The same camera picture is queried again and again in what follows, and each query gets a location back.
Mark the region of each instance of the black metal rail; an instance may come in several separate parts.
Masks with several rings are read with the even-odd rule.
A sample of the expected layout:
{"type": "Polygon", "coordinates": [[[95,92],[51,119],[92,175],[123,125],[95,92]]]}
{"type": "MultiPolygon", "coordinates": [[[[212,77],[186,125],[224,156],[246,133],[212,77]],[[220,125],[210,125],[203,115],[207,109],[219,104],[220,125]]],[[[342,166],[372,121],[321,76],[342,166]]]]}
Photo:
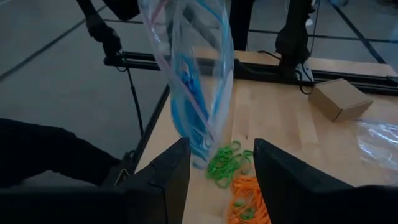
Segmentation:
{"type": "MultiPolygon", "coordinates": [[[[124,52],[122,56],[106,58],[105,65],[117,67],[129,67],[146,70],[160,70],[152,54],[124,52]]],[[[204,73],[210,73],[214,60],[199,59],[198,63],[204,73]]],[[[288,85],[313,86],[314,84],[344,78],[364,93],[398,96],[398,77],[358,75],[352,73],[338,73],[312,70],[314,82],[300,81],[295,78],[282,77],[278,73],[278,66],[260,65],[254,63],[234,62],[234,78],[242,80],[254,80],[259,82],[272,82],[288,85]]]]}

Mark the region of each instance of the black pant leg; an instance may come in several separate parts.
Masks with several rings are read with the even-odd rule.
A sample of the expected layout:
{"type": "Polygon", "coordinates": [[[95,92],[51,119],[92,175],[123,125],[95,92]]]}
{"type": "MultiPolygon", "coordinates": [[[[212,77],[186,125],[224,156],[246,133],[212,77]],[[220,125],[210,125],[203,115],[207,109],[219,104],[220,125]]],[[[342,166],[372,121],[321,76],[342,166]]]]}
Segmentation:
{"type": "Polygon", "coordinates": [[[0,118],[0,187],[48,170],[101,185],[119,161],[63,128],[0,118]]]}

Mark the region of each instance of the rubber band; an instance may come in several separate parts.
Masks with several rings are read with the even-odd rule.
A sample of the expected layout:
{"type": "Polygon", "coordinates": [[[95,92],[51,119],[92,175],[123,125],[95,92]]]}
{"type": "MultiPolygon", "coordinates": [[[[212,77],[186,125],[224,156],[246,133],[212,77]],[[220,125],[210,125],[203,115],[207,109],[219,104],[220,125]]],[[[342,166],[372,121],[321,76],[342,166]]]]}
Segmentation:
{"type": "Polygon", "coordinates": [[[232,182],[237,170],[241,170],[242,174],[247,174],[251,169],[249,157],[253,155],[253,152],[244,150],[241,154],[234,154],[240,149],[241,143],[239,141],[233,141],[227,146],[218,148],[216,155],[208,164],[206,177],[213,179],[218,187],[226,189],[232,182]]]}
{"type": "Polygon", "coordinates": [[[228,224],[271,224],[257,178],[240,175],[232,181],[231,191],[228,224]]]}

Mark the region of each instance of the green rubber band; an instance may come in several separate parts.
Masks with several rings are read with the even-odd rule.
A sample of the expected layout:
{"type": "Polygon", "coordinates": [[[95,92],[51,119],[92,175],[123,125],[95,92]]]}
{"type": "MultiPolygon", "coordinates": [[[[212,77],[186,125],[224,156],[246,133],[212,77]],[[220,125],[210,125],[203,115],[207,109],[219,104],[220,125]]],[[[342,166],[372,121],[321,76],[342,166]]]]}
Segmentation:
{"type": "Polygon", "coordinates": [[[252,220],[254,218],[254,209],[253,208],[247,208],[242,214],[241,218],[243,220],[252,220]]]}
{"type": "Polygon", "coordinates": [[[239,141],[218,148],[216,155],[208,164],[206,177],[213,179],[218,187],[227,188],[232,182],[235,171],[247,162],[251,164],[249,156],[252,156],[253,152],[244,150],[243,153],[234,154],[240,149],[239,141]]]}
{"type": "Polygon", "coordinates": [[[243,202],[235,202],[234,207],[243,207],[244,203],[243,202]]]}

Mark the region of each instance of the table edge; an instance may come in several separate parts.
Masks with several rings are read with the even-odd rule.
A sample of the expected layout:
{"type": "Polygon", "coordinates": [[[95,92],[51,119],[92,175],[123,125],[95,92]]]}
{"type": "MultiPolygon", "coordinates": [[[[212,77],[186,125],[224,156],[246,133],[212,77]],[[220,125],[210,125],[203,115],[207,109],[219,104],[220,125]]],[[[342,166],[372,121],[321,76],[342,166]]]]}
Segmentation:
{"type": "Polygon", "coordinates": [[[157,120],[163,111],[163,107],[167,101],[167,98],[169,97],[169,93],[170,93],[170,87],[169,87],[169,84],[166,84],[166,87],[164,88],[164,90],[159,98],[159,101],[157,102],[157,104],[155,106],[154,112],[152,113],[152,115],[149,118],[148,125],[146,126],[146,128],[144,130],[144,134],[142,134],[142,136],[138,142],[138,145],[136,147],[136,150],[134,150],[134,153],[131,157],[132,173],[136,172],[136,169],[137,169],[138,163],[141,159],[142,153],[144,153],[147,143],[149,142],[149,139],[152,136],[152,132],[155,129],[157,120]]]}

